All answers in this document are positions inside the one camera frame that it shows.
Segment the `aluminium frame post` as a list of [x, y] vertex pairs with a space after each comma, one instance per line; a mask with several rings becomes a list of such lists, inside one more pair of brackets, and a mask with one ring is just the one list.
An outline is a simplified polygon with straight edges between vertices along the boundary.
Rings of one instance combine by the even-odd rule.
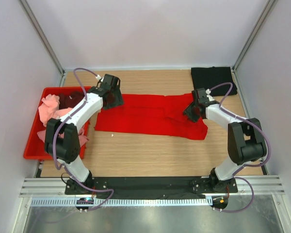
[[251, 30], [249, 37], [247, 38], [238, 58], [236, 59], [235, 64], [232, 67], [233, 72], [235, 73], [238, 67], [240, 66], [241, 62], [243, 61], [244, 57], [246, 56], [247, 52], [249, 51], [251, 45], [255, 41], [257, 35], [259, 34], [260, 30], [262, 29], [264, 23], [266, 22], [268, 16], [272, 12], [273, 8], [277, 4], [277, 0], [268, 0], [266, 1], [263, 10], [261, 11], [253, 29]]
[[22, 7], [26, 17], [28, 18], [29, 22], [31, 23], [33, 29], [35, 30], [37, 36], [39, 37], [42, 45], [44, 46], [47, 54], [49, 55], [51, 61], [54, 63], [56, 69], [59, 71], [61, 76], [64, 76], [65, 71], [64, 68], [62, 67], [59, 59], [57, 58], [51, 44], [49, 43], [42, 27], [40, 26], [33, 10], [31, 9], [29, 3], [27, 0], [18, 0], [18, 3]]

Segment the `light pink t shirt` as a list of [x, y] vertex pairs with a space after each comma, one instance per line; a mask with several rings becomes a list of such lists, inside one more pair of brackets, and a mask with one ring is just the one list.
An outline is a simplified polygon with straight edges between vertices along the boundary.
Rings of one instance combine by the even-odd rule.
[[48, 94], [41, 101], [42, 104], [38, 107], [38, 112], [40, 121], [44, 127], [51, 118], [59, 119], [72, 110], [72, 108], [59, 109], [59, 96], [56, 95]]

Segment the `right aluminium frame post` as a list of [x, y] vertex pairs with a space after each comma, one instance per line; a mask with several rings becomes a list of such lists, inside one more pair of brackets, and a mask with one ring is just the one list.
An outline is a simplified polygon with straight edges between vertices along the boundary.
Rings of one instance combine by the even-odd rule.
[[257, 35], [259, 34], [260, 30], [262, 29], [264, 23], [266, 22], [268, 16], [272, 12], [273, 8], [277, 4], [277, 0], [268, 0], [266, 1], [263, 10], [261, 11], [253, 29], [251, 30], [249, 37], [247, 38], [238, 58], [236, 59], [235, 64], [232, 67], [233, 72], [235, 73], [238, 67], [240, 66], [241, 62], [243, 61], [244, 57], [246, 56], [247, 52], [249, 51], [251, 45], [255, 41]]

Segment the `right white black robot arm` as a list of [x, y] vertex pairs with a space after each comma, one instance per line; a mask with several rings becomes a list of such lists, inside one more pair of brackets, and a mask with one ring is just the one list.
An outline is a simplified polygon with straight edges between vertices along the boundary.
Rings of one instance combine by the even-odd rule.
[[210, 190], [224, 192], [234, 175], [267, 155], [265, 135], [258, 119], [243, 118], [227, 110], [210, 95], [209, 89], [193, 90], [192, 96], [193, 101], [183, 114], [194, 123], [200, 119], [211, 120], [227, 131], [228, 156], [209, 175]]

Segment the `dark maroon t shirt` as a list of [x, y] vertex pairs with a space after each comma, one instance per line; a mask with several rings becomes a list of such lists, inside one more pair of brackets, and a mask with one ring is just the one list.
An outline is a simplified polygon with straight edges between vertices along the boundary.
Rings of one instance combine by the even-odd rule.
[[84, 93], [80, 91], [73, 91], [70, 94], [60, 93], [59, 95], [59, 109], [74, 108], [84, 98]]

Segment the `folded black t shirt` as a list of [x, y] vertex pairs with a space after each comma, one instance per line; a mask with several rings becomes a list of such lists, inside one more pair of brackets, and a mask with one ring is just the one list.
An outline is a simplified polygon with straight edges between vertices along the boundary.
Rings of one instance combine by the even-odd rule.
[[193, 67], [191, 77], [194, 89], [211, 89], [222, 83], [232, 83], [229, 95], [237, 95], [237, 87], [232, 79], [230, 67]]

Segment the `red plastic bin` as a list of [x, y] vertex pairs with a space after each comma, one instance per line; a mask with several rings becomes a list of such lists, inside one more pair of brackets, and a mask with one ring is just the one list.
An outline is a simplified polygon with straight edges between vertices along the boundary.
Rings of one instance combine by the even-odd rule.
[[[58, 96], [60, 93], [70, 94], [73, 91], [82, 92], [81, 87], [73, 86], [73, 87], [48, 87], [43, 90], [42, 96], [40, 98], [40, 102], [38, 107], [42, 104], [42, 98], [46, 97], [48, 94]], [[51, 160], [52, 157], [44, 151], [44, 142], [42, 142], [38, 136], [37, 132], [45, 130], [46, 127], [43, 126], [42, 122], [39, 118], [39, 112], [35, 115], [33, 120], [32, 128], [30, 131], [30, 135], [27, 141], [27, 145], [25, 147], [24, 158], [25, 159], [37, 159], [37, 160]]]

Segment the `red t shirt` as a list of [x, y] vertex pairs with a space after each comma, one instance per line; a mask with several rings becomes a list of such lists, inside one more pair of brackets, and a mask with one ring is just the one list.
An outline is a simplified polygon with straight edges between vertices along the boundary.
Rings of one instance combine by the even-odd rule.
[[204, 140], [208, 127], [199, 119], [192, 122], [183, 111], [193, 101], [191, 94], [124, 94], [124, 104], [97, 115], [96, 131], [140, 133]]

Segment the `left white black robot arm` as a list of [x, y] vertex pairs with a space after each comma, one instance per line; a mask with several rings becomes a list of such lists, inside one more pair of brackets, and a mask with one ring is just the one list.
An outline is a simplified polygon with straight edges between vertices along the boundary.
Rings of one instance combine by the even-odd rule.
[[82, 194], [93, 192], [93, 176], [81, 157], [79, 131], [85, 123], [100, 110], [108, 110], [124, 104], [118, 77], [96, 75], [97, 85], [85, 90], [83, 99], [67, 114], [47, 122], [45, 152], [53, 157], [55, 167], [64, 168], [77, 190]]

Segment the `left aluminium frame post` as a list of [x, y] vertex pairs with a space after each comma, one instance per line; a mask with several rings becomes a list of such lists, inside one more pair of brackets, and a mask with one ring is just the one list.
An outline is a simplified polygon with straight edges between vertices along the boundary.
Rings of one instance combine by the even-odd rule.
[[28, 18], [29, 22], [31, 23], [33, 29], [35, 30], [37, 36], [39, 37], [42, 45], [44, 46], [47, 54], [49, 55], [51, 61], [54, 63], [56, 69], [59, 71], [61, 76], [64, 76], [65, 71], [64, 68], [62, 67], [59, 59], [57, 58], [51, 44], [49, 43], [42, 27], [40, 26], [33, 10], [31, 9], [29, 3], [27, 0], [18, 0], [18, 3], [22, 7], [26, 17]]

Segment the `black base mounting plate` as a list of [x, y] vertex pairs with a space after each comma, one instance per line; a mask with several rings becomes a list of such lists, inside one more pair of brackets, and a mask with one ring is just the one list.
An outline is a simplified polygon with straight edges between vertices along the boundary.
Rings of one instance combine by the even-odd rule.
[[90, 194], [106, 198], [113, 190], [113, 199], [189, 198], [209, 193], [237, 193], [235, 179], [217, 181], [209, 177], [95, 177], [81, 184], [74, 179], [66, 183], [66, 194]]

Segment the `dusty pink t shirt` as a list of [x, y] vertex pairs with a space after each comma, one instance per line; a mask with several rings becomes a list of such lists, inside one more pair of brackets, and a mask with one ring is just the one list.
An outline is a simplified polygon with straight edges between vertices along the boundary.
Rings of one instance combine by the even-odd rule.
[[[88, 137], [85, 135], [84, 127], [82, 127], [80, 129], [78, 135], [79, 135], [80, 147], [82, 147], [89, 140]], [[37, 136], [42, 142], [45, 142], [46, 130], [42, 130], [42, 131], [37, 132]]]

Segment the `aluminium front rail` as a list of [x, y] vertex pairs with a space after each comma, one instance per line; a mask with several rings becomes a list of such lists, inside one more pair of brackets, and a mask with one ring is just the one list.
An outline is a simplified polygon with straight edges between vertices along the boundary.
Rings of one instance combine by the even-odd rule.
[[[256, 195], [284, 195], [281, 180], [276, 175], [243, 176]], [[64, 195], [65, 184], [61, 178], [26, 178], [20, 197], [59, 197]]]

